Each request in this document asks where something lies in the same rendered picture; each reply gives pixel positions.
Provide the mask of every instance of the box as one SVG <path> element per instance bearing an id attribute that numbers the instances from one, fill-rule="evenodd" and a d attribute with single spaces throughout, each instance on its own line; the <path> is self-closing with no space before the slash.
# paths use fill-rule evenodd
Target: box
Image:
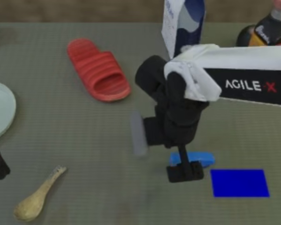
<path id="1" fill-rule="evenodd" d="M 162 36 L 171 59 L 200 43 L 204 18 L 204 0 L 165 0 Z"/>

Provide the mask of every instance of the gray tabletop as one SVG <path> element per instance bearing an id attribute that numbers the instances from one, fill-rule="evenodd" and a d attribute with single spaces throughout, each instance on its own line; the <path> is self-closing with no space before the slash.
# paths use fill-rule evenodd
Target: gray tabletop
<path id="1" fill-rule="evenodd" d="M 203 43 L 232 46 L 247 24 L 206 24 Z M 281 108 L 219 100 L 207 108 L 193 151 L 216 157 L 212 168 L 263 168 L 271 197 L 215 199 L 205 179 L 170 184 L 170 150 L 132 154 L 129 114 L 153 115 L 153 101 L 134 83 L 149 56 L 167 58 L 160 24 L 0 23 L 0 82 L 17 113 L 0 138 L 11 174 L 0 181 L 0 225 L 18 224 L 13 208 L 61 164 L 68 172 L 49 192 L 34 225 L 281 225 Z M 84 89 L 66 47 L 89 38 L 118 59 L 132 94 L 106 104 Z"/>

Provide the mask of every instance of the red slipper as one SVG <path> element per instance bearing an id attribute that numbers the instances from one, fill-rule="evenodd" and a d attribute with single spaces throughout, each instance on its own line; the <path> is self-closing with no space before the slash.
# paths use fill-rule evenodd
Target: red slipper
<path id="1" fill-rule="evenodd" d="M 69 43 L 67 53 L 94 98 L 110 102 L 130 94 L 129 83 L 111 52 L 100 52 L 91 41 L 81 38 Z"/>

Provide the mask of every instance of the dark blue square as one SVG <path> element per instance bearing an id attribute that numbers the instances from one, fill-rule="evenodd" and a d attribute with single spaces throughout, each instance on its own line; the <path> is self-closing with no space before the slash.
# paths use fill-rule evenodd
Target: dark blue square
<path id="1" fill-rule="evenodd" d="M 210 170 L 214 197 L 269 197 L 263 170 Z"/>

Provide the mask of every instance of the red letter x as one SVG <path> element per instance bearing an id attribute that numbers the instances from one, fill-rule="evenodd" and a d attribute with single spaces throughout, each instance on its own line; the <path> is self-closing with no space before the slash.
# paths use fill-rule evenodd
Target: red letter x
<path id="1" fill-rule="evenodd" d="M 277 90 L 275 89 L 275 82 L 270 83 L 270 82 L 266 82 L 267 85 L 267 92 L 274 92 L 277 93 Z"/>

